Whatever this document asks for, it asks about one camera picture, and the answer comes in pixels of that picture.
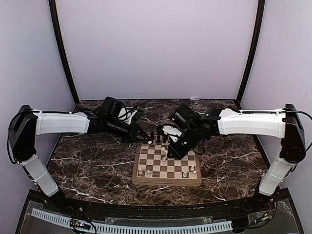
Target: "chessboard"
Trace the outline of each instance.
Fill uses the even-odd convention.
[[[135,164],[132,175],[134,184],[170,185],[170,186],[199,186],[201,175],[199,157],[194,151],[189,151],[182,159],[167,158],[168,141],[160,143],[154,139],[152,144],[140,143],[137,147]]]

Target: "cable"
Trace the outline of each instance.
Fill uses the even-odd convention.
[[[7,131],[7,134],[6,134],[6,149],[7,149],[7,152],[8,152],[8,156],[9,156],[9,159],[11,161],[12,164],[17,164],[17,160],[14,158],[13,155],[11,155],[11,152],[10,152],[10,145],[9,145],[9,138],[10,138],[10,131],[12,130],[13,126],[13,122],[21,115],[27,115],[27,114],[32,114],[32,113],[44,113],[44,114],[47,114],[47,113],[56,113],[56,114],[71,114],[72,112],[63,112],[63,111],[35,111],[35,110],[24,110],[24,111],[21,111],[21,112],[18,112],[10,121],[9,123],[9,127],[8,127],[8,131]]]
[[[96,226],[95,226],[91,221],[88,221],[88,220],[86,220],[86,219],[84,219],[84,218],[75,216],[75,210],[74,210],[74,208],[73,208],[72,206],[69,206],[68,208],[70,208],[70,209],[73,211],[74,215],[70,215],[70,214],[66,214],[66,213],[64,213],[64,212],[60,212],[60,211],[58,211],[58,210],[54,207],[54,205],[52,205],[52,204],[50,203],[50,201],[49,201],[48,199],[46,199],[46,201],[47,201],[47,203],[49,204],[49,206],[50,206],[55,212],[60,213],[60,214],[63,214],[63,215],[69,215],[71,218],[75,218],[75,219],[79,219],[79,220],[81,220],[81,221],[87,222],[87,223],[89,223],[89,224],[94,228],[94,234],[97,234],[97,233],[98,233]]]
[[[128,114],[132,113],[133,111],[135,111],[137,109],[137,106],[134,106],[130,109],[130,111],[127,110],[126,106],[123,104],[123,108],[125,108],[126,113],[124,113],[123,115],[119,116],[118,119],[121,119],[122,117],[127,116],[123,121],[127,120],[128,118],[130,118],[131,115],[128,116]]]
[[[242,114],[283,114],[283,113],[299,113],[299,114],[303,114],[306,115],[307,117],[309,117],[309,119],[312,121],[312,116],[309,115],[308,113],[304,112],[304,111],[298,111],[298,110],[285,110],[285,111],[239,111],[237,109],[231,108],[233,111],[237,112],[237,113],[242,113]],[[306,152],[312,147],[312,142],[310,143],[310,145],[306,148]]]
[[[304,112],[304,111],[297,111],[297,110],[295,110],[295,111],[282,111],[282,112],[280,112],[280,113],[300,113],[300,114],[306,115],[306,116],[309,117],[309,119],[312,121],[312,116],[309,115],[308,113]],[[310,145],[307,147],[306,152],[311,148],[311,146],[312,146],[312,142],[311,142]]]
[[[262,219],[265,218],[265,217],[260,217],[260,218],[256,219],[253,223],[249,224],[248,226],[245,226],[245,227],[234,227],[234,226],[233,226],[233,229],[234,229],[234,230],[240,230],[240,229],[256,229],[256,228],[262,228],[262,227],[264,227],[265,225],[267,225],[267,224],[274,218],[274,216],[276,215],[276,212],[277,212],[277,206],[278,206],[278,197],[277,197],[277,194],[278,194],[278,192],[276,192],[276,199],[275,199],[275,200],[276,200],[276,208],[275,208],[275,211],[274,211],[273,215],[271,216],[271,218],[270,218],[267,222],[265,222],[263,225],[253,227],[253,225],[258,224],[258,221],[260,221],[260,220],[262,220]]]

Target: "marble table surface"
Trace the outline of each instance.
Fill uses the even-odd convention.
[[[198,112],[235,107],[232,100],[125,100],[144,110],[138,123],[149,134],[182,103]],[[77,109],[95,109],[102,101],[82,101]],[[199,187],[135,185],[131,182],[135,144],[110,134],[63,134],[48,171],[67,197],[121,205],[190,205],[252,196],[267,167],[252,136],[215,136],[200,156]]]

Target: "black frame pole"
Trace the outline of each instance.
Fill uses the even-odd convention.
[[[252,66],[253,66],[254,55],[255,55],[255,52],[257,49],[257,44],[258,44],[260,29],[261,29],[261,23],[262,23],[262,18],[263,18],[264,3],[265,3],[265,0],[259,0],[259,2],[258,2],[257,15],[255,18],[254,30],[253,30],[253,39],[252,39],[252,43],[250,45],[250,50],[249,50],[249,54],[248,54],[248,59],[247,59],[243,79],[242,79],[242,82],[240,84],[239,91],[238,91],[238,94],[236,97],[236,103],[238,105],[240,105],[240,103],[243,99],[244,92],[246,90],[246,86],[247,86],[247,82],[248,82],[248,78],[250,75],[250,71],[251,71]]]
[[[60,31],[59,18],[58,18],[58,12],[57,12],[57,6],[56,6],[55,0],[49,0],[49,5],[50,5],[50,12],[51,12],[51,18],[52,18],[55,38],[56,38],[57,44],[58,44],[58,52],[59,52],[60,59],[61,59],[62,64],[63,64],[63,68],[64,68],[64,72],[66,75],[66,79],[68,82],[70,92],[72,93],[74,102],[77,105],[80,102],[80,100],[78,97],[77,90],[75,88],[75,84],[74,84],[72,74],[71,74],[70,69],[69,69],[69,64],[68,64],[67,56],[65,53],[62,34]]]

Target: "robotic arm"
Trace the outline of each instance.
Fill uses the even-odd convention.
[[[122,142],[148,142],[150,137],[136,123],[143,114],[136,107],[128,110],[121,101],[107,97],[93,111],[76,113],[33,110],[24,105],[12,119],[8,131],[8,153],[11,161],[23,166],[57,210],[66,210],[65,195],[37,156],[35,136],[49,133],[111,133]]]
[[[170,119],[182,131],[174,125],[159,125],[158,133],[172,140],[168,158],[182,159],[201,140],[209,140],[211,136],[253,134],[282,138],[281,151],[256,191],[264,196],[271,196],[306,155],[304,130],[291,104],[286,104],[284,109],[269,111],[209,109],[203,115],[182,104]]]

